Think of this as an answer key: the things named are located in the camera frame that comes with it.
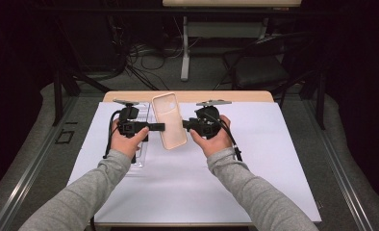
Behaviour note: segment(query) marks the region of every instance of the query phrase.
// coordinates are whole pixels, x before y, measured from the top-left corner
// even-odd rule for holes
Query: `white table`
[[[301,0],[163,0],[165,7],[236,7],[236,8],[286,8],[300,7]],[[189,79],[189,37],[209,38],[263,38],[263,22],[188,22],[183,21],[183,65],[181,80]]]
[[[226,92],[228,97],[242,93]],[[255,97],[250,100],[259,100],[259,92],[255,92]],[[222,98],[224,93],[219,91],[214,95],[209,91],[191,97],[204,97],[199,101],[211,98],[230,100]],[[186,94],[185,91],[177,92],[178,100]],[[245,91],[245,94],[253,95],[253,91]],[[122,92],[111,94],[116,95],[118,99],[131,100],[129,93],[125,94],[126,97]],[[194,103],[181,103],[180,107],[183,119],[194,117],[194,110],[199,108]],[[119,104],[109,102],[99,105],[69,184],[97,166],[106,146],[109,118],[120,108]],[[320,222],[278,105],[270,101],[233,102],[217,108],[231,119],[233,135],[251,171],[287,195],[313,222]],[[208,171],[206,158],[190,135],[185,145],[167,151],[158,132],[150,132],[144,167],[131,168],[95,215],[95,222],[106,226],[251,225],[249,216],[234,197]]]

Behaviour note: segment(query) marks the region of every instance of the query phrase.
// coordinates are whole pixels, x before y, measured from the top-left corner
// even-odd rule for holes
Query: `phone case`
[[[160,132],[164,148],[169,150],[186,143],[187,133],[175,94],[155,96],[152,105],[157,122],[165,124],[165,131]]]

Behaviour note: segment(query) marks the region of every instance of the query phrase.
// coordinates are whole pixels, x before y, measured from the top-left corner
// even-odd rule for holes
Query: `gray carpet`
[[[157,67],[162,63],[162,60],[154,57],[145,57],[143,60],[143,64],[147,67],[150,67],[150,65]],[[137,62],[136,66],[142,68],[140,62]],[[170,90],[211,90],[222,76],[224,69],[221,59],[218,57],[193,57],[190,61],[190,77],[186,83],[180,80],[181,59],[167,59],[161,68],[147,71],[157,74]],[[165,90],[165,86],[159,77],[152,74],[147,74],[147,76],[157,88]],[[146,90],[146,87],[136,77],[129,75],[128,72],[124,72],[115,78],[101,81],[101,83],[113,90]],[[80,87],[83,93],[77,98],[76,104],[69,111],[65,124],[61,127],[62,135],[57,137],[56,143],[52,143],[49,148],[47,159],[21,207],[13,217],[10,230],[17,230],[29,215],[66,185],[97,104],[103,97],[102,93],[85,83],[80,83]],[[229,86],[222,86],[221,89],[228,90]],[[0,184],[0,210],[5,205],[16,182],[18,182],[22,172],[27,167],[27,163],[38,154],[38,147],[43,142],[53,122],[53,87],[48,86],[42,91],[42,94],[44,96],[44,106],[38,121],[18,153],[12,168]],[[324,145],[316,133],[316,124],[313,124],[310,120],[311,112],[307,110],[305,103],[307,102],[299,100],[295,95],[288,95],[283,114],[314,198],[322,205],[319,211],[323,222],[318,225],[318,228],[319,230],[359,230],[349,211],[336,177],[326,160]],[[373,192],[364,175],[362,175],[349,155],[338,117],[338,106],[329,97],[326,99],[325,106],[326,132],[329,134],[330,140],[338,153],[341,153],[342,162],[346,165],[346,170],[351,176],[350,179],[353,185],[361,192],[360,198],[365,203],[366,212],[369,214],[375,230],[379,230],[379,197]],[[67,143],[70,134],[72,134],[72,138]],[[220,228],[218,230],[239,229]]]

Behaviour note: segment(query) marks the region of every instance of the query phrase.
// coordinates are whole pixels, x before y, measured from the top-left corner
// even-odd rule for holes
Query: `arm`
[[[289,198],[265,179],[234,160],[234,149],[226,148],[207,159],[210,171],[234,196],[258,230],[317,230]]]
[[[20,230],[83,230],[130,168],[131,159],[111,150],[108,159],[40,207]]]

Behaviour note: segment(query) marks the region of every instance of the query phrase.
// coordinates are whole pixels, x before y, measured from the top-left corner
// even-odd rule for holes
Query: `desk leg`
[[[187,81],[189,79],[190,71],[190,54],[189,54],[189,29],[187,17],[184,16],[183,22],[183,66],[181,68],[181,81]]]

